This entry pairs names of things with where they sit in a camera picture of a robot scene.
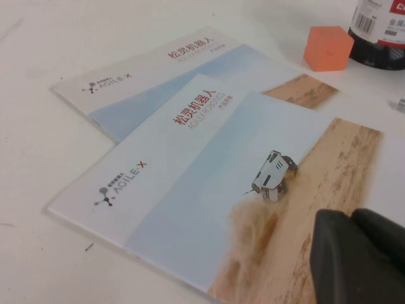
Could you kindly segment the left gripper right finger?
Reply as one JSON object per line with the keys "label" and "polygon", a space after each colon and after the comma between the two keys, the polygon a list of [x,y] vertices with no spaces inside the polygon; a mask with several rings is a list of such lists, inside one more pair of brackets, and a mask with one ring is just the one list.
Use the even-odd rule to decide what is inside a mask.
{"label": "left gripper right finger", "polygon": [[390,258],[398,270],[404,270],[404,227],[366,208],[358,208],[351,219],[368,239]]}

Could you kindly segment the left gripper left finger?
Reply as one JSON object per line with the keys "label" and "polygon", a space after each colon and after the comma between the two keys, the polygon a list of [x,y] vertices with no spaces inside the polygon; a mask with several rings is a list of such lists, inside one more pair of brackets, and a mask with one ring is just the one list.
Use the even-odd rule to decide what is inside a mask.
{"label": "left gripper left finger", "polygon": [[404,303],[404,270],[344,212],[317,211],[309,264],[317,303]]}

